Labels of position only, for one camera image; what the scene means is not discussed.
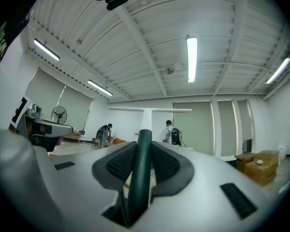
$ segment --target white ceiling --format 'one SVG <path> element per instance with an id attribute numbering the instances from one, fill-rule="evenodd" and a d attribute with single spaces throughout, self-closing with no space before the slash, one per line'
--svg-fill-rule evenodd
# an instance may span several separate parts
<path id="1" fill-rule="evenodd" d="M 198 38 L 193 84 L 187 35 Z M 22 39 L 34 58 L 66 79 L 106 87 L 110 102 L 267 94 L 277 84 L 267 85 L 267 78 L 290 57 L 290 27 L 273 0 L 129 0 L 114 11 L 104 1 L 38 0 Z"/>

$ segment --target standing fan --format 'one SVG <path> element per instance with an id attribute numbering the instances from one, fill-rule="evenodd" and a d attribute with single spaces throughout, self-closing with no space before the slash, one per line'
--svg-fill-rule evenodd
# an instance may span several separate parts
<path id="1" fill-rule="evenodd" d="M 58 124 L 64 124 L 67 120 L 67 111 L 62 106 L 57 106 L 52 110 L 52 121 Z"/>

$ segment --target roller shade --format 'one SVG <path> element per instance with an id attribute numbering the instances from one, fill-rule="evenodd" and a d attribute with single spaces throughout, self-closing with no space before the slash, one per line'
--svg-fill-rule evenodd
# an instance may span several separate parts
<path id="1" fill-rule="evenodd" d="M 174 113 L 173 117 L 174 127 L 183 133 L 186 146 L 213 155 L 214 128 L 210 102 L 175 103 L 173 108 L 192 109 L 191 113 Z"/>
<path id="2" fill-rule="evenodd" d="M 247 101 L 238 101 L 237 104 L 242 122 L 243 141 L 252 139 L 251 118 L 248 111 Z"/>
<path id="3" fill-rule="evenodd" d="M 38 70 L 33 77 L 26 95 L 33 104 L 42 108 L 40 118 L 50 121 L 52 110 L 56 107 L 58 99 L 65 84 L 53 78 L 42 70 Z"/>
<path id="4" fill-rule="evenodd" d="M 232 101 L 218 101 L 221 121 L 221 155 L 236 155 L 236 124 Z"/>
<path id="5" fill-rule="evenodd" d="M 58 106 L 64 107 L 67 111 L 65 125 L 83 130 L 91 103 L 92 98 L 66 86 L 58 103 Z"/>

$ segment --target fluorescent ceiling light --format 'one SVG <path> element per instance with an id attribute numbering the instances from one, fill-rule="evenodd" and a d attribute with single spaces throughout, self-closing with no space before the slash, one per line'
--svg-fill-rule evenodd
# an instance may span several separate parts
<path id="1" fill-rule="evenodd" d="M 50 56 L 52 56 L 54 59 L 56 59 L 57 61 L 59 61 L 60 57 L 55 54 L 54 52 L 52 52 L 49 48 L 47 48 L 45 45 L 43 45 L 41 42 L 39 42 L 37 39 L 33 40 L 34 43 L 40 47 L 44 52 L 46 52 L 47 54 L 49 54 Z"/>
<path id="2" fill-rule="evenodd" d="M 188 49 L 188 83 L 195 82 L 195 74 L 197 71 L 197 56 L 198 56 L 198 39 L 187 38 Z"/>
<path id="3" fill-rule="evenodd" d="M 275 79 L 282 74 L 282 72 L 286 69 L 288 64 L 290 63 L 290 58 L 286 58 L 282 64 L 278 67 L 278 69 L 274 72 L 274 74 L 267 80 L 266 84 L 270 84 L 275 81 Z"/>
<path id="4" fill-rule="evenodd" d="M 91 85 L 93 85 L 93 86 L 94 86 L 94 87 L 96 87 L 97 89 L 99 89 L 99 90 L 103 91 L 104 93 L 106 93 L 106 94 L 110 95 L 110 96 L 112 96 L 112 95 L 113 95 L 111 92 L 107 91 L 106 89 L 102 88 L 100 85 L 98 85 L 98 84 L 94 83 L 94 82 L 93 82 L 93 81 L 91 81 L 91 80 L 88 80 L 88 83 L 89 83 L 89 84 L 91 84 Z"/>

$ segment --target cardboard box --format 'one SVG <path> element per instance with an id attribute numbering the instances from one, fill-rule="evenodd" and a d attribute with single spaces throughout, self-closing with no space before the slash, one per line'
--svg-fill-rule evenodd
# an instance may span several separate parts
<path id="1" fill-rule="evenodd" d="M 262 160 L 263 164 L 258 165 L 258 160 Z M 252 162 L 245 165 L 244 174 L 264 186 L 275 178 L 278 162 L 278 150 L 261 151 Z"/>
<path id="2" fill-rule="evenodd" d="M 242 155 L 235 156 L 236 157 L 236 168 L 238 171 L 244 171 L 244 167 L 247 163 L 252 162 L 256 153 L 246 153 Z"/>

